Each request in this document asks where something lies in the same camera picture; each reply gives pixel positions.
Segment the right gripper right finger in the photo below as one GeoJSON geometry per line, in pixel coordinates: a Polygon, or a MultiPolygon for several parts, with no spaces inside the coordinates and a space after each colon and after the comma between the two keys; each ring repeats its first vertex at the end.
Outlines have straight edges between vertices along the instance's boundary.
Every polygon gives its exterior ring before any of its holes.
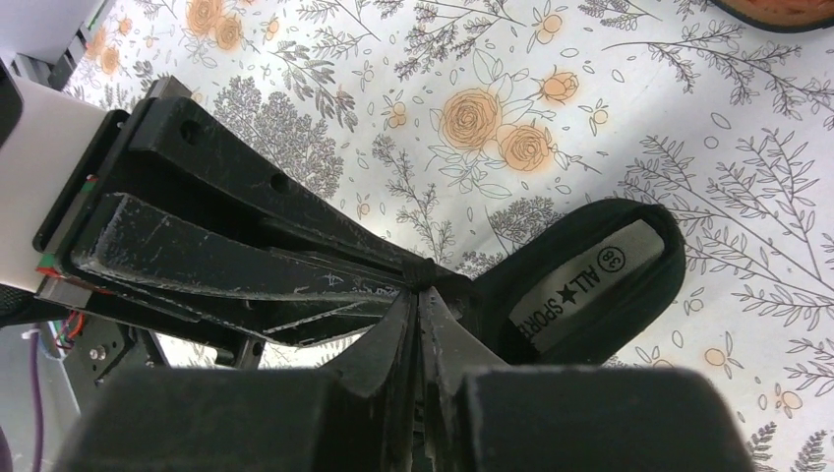
{"type": "Polygon", "coordinates": [[[749,471],[729,410],[683,369],[511,366],[419,296],[426,451],[437,471],[749,471]]]}

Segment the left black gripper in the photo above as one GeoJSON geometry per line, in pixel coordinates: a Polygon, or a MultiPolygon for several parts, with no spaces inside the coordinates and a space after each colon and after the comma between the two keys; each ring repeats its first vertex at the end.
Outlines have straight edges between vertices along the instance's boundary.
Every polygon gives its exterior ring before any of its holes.
{"type": "Polygon", "coordinates": [[[33,244],[75,309],[256,365],[377,323],[425,259],[374,235],[245,144],[172,78],[109,111],[33,244]]]}

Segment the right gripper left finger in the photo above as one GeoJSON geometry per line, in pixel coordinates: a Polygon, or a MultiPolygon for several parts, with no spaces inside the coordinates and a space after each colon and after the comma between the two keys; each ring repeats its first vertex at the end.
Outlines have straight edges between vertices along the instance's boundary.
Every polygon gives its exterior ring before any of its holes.
{"type": "Polygon", "coordinates": [[[407,471],[417,297],[316,369],[135,369],[109,379],[59,471],[407,471]]]}

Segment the black sneaker with laces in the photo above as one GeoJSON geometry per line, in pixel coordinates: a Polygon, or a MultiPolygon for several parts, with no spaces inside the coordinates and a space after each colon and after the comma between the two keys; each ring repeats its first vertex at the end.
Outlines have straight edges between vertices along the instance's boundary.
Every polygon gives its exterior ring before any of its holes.
{"type": "Polygon", "coordinates": [[[471,280],[459,319],[490,364],[599,366],[652,325],[685,279],[685,237],[664,206],[607,199],[579,207],[471,280]]]}

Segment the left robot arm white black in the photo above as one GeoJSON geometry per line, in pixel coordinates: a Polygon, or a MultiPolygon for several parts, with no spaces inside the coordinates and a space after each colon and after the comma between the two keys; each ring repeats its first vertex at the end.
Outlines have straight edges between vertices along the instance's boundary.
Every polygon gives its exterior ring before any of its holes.
{"type": "Polygon", "coordinates": [[[239,365],[373,325],[418,257],[357,224],[160,85],[104,111],[1,75],[5,325],[86,315],[239,365]]]}

